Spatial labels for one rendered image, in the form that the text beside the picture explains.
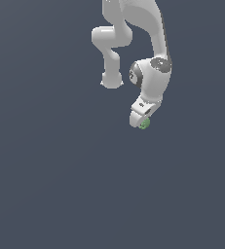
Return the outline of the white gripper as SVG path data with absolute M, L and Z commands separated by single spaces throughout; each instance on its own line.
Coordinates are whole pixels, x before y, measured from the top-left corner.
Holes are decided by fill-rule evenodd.
M 145 102 L 140 96 L 131 106 L 130 125 L 139 127 L 147 118 L 150 118 L 153 113 L 161 106 L 162 101 Z

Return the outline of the small green ball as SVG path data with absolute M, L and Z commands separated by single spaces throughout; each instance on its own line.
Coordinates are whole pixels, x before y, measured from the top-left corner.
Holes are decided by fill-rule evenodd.
M 146 120 L 144 120 L 144 121 L 140 124 L 139 128 L 140 128 L 140 129 L 146 129 L 149 125 L 150 125 L 150 119 L 147 118 Z

